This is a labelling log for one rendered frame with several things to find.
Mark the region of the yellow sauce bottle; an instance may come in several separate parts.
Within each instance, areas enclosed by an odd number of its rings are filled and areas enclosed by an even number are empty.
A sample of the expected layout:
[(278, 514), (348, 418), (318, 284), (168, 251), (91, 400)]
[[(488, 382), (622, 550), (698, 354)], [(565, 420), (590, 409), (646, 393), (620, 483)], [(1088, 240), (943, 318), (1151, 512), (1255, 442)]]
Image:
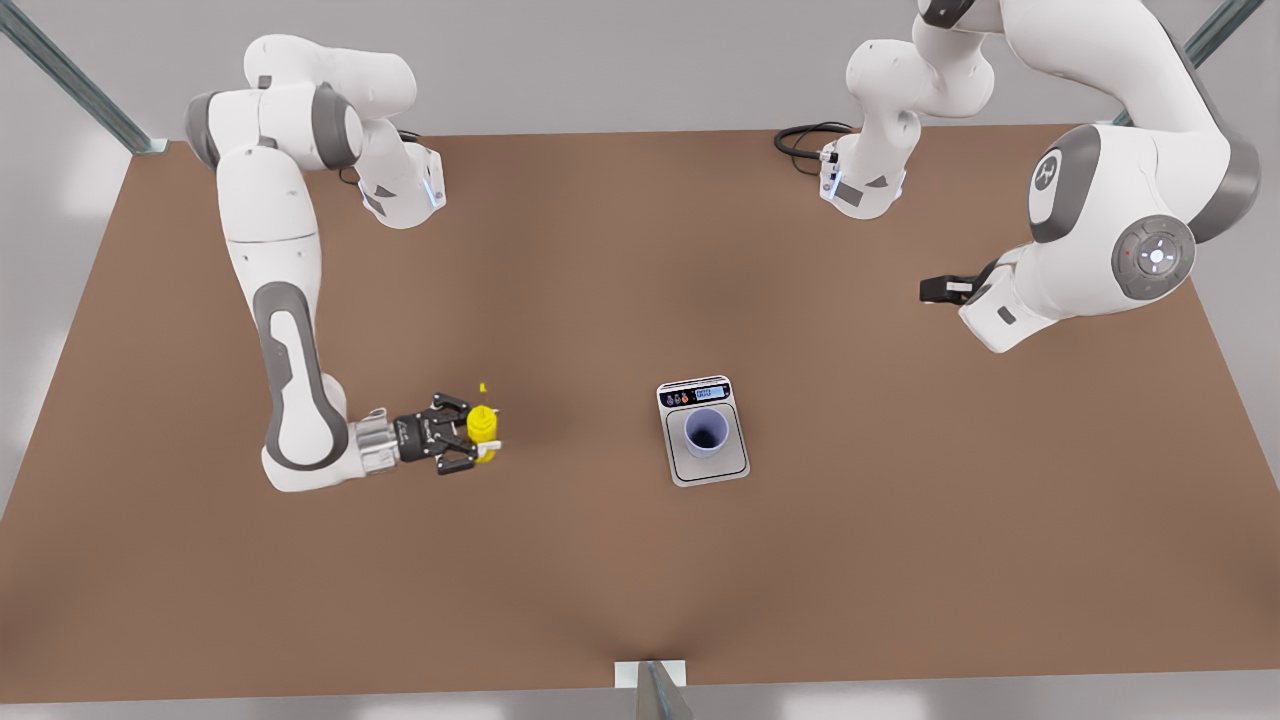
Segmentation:
[(498, 437), (498, 411), (489, 404), (486, 383), (479, 383), (479, 401), (471, 406), (465, 420), (468, 441), (476, 448), (477, 465), (492, 461), (500, 448)]

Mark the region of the pale blue cup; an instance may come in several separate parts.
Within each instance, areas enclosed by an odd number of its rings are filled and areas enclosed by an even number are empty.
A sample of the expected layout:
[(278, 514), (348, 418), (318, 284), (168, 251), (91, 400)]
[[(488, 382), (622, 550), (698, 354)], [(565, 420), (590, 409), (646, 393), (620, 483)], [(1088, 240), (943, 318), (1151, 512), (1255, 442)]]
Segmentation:
[(730, 423), (718, 407), (696, 407), (684, 420), (684, 442), (694, 457), (712, 457), (730, 437)]

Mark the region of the silver kitchen scale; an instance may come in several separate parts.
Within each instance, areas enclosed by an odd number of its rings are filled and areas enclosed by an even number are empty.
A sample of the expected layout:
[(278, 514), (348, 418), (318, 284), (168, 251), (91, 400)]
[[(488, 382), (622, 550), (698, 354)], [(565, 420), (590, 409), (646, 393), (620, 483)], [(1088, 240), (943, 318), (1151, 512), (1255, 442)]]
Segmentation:
[[(704, 486), (744, 478), (750, 461), (736, 406), (736, 393), (724, 375), (664, 383), (655, 389), (666, 457), (677, 487)], [(730, 423), (730, 437), (712, 457), (694, 457), (684, 442), (684, 420), (696, 407), (718, 407)]]

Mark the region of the silver frame post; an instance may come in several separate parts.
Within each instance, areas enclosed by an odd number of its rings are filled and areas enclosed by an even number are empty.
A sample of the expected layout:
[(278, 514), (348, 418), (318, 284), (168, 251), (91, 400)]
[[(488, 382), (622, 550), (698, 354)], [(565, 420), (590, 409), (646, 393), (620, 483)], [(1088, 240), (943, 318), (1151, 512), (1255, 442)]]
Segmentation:
[(142, 131), (14, 0), (0, 0), (0, 33), (131, 154), (168, 151), (166, 138), (154, 138)]
[(1280, 0), (1213, 0), (1215, 9), (1183, 41), (1224, 129), (1251, 133), (1275, 113), (1271, 78), (1280, 65)]
[(614, 688), (635, 689), (635, 720), (695, 720), (686, 685), (685, 660), (614, 662)]

